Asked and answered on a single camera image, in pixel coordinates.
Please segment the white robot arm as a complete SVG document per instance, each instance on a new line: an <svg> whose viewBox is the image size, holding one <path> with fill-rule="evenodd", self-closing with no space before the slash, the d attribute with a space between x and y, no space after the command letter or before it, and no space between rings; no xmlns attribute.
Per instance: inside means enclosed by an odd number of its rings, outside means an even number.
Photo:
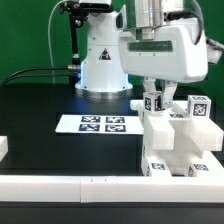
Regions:
<svg viewBox="0 0 224 224"><path fill-rule="evenodd" d="M79 0L79 8L98 18L94 29L99 38L88 54L93 60L114 61L124 72L164 82L161 107L168 108L176 85L201 81L210 63L217 63L224 45L205 35L197 0L126 0L119 13L111 0ZM113 37L100 17L115 19Z"/></svg>

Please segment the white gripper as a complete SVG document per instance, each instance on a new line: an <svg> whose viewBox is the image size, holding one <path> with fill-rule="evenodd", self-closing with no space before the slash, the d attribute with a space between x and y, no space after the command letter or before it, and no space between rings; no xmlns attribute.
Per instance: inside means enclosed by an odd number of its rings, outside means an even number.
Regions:
<svg viewBox="0 0 224 224"><path fill-rule="evenodd" d="M206 37L197 15L182 4L125 4L117 16L123 70L145 77L145 93L165 80L162 106L171 108L177 83L198 82L208 72Z"/></svg>

